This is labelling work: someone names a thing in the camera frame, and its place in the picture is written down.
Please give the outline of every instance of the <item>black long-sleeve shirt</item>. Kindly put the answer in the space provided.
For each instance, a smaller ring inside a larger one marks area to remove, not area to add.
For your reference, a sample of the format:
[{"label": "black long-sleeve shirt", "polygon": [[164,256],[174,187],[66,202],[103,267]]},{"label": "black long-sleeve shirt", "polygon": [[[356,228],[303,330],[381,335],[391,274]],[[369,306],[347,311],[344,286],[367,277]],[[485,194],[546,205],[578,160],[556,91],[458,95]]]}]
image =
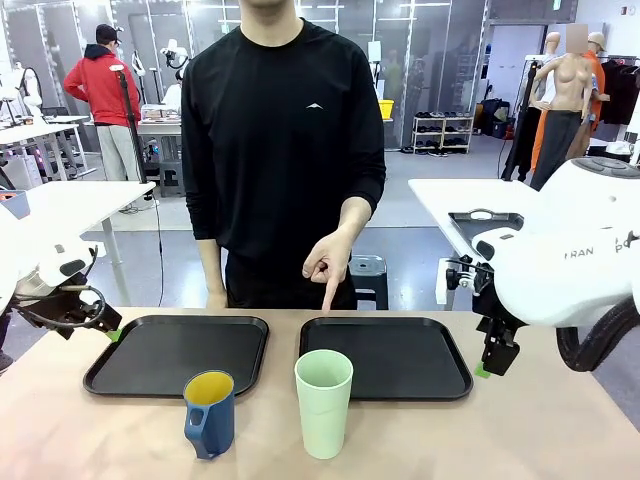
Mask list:
[{"label": "black long-sleeve shirt", "polygon": [[191,61],[182,92],[197,240],[300,276],[344,200],[362,197],[375,210],[382,119],[367,58],[351,41],[305,21],[292,42],[264,47],[236,28]]}]

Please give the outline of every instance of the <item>yellow container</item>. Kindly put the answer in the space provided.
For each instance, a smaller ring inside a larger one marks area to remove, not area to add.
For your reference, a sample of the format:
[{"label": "yellow container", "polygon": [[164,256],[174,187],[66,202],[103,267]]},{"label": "yellow container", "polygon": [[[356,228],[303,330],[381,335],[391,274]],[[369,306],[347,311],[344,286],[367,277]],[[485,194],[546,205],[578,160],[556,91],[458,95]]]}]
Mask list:
[{"label": "yellow container", "polygon": [[380,104],[382,119],[389,120],[391,118],[391,110],[393,110],[393,100],[378,100],[378,103]]}]

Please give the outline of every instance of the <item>black stool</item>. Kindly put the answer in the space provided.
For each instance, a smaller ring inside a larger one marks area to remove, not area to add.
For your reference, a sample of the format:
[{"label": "black stool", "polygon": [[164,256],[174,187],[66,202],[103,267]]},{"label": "black stool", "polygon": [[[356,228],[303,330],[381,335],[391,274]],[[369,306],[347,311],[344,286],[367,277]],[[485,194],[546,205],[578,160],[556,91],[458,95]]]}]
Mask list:
[{"label": "black stool", "polygon": [[[377,255],[354,255],[349,270],[356,287],[358,300],[376,302],[376,310],[389,310],[389,287],[387,285],[387,263]],[[373,290],[373,293],[362,290]]]}]

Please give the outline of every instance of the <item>ceiling light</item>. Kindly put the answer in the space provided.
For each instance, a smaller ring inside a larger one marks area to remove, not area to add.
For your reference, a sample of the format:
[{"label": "ceiling light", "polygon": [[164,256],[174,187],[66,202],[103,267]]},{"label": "ceiling light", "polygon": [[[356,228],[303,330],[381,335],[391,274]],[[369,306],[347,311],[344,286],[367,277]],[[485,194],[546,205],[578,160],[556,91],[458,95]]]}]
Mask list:
[{"label": "ceiling light", "polygon": [[449,2],[439,2],[439,3],[402,3],[401,7],[448,7],[451,5]]}]

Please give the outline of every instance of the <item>shoe rack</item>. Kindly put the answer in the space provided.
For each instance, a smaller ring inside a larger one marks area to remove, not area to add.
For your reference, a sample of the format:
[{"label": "shoe rack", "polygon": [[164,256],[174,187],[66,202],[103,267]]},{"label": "shoe rack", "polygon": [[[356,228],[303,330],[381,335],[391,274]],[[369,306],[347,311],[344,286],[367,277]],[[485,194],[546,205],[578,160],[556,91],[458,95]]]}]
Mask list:
[{"label": "shoe rack", "polygon": [[[430,128],[432,131],[419,132],[421,127]],[[431,118],[413,118],[413,127],[411,134],[411,147],[413,153],[424,150],[463,150],[469,153],[471,145],[471,135],[473,133],[473,117],[431,117]],[[463,137],[466,141],[464,144],[447,145],[450,138]],[[435,142],[436,145],[425,146],[427,142]]]}]

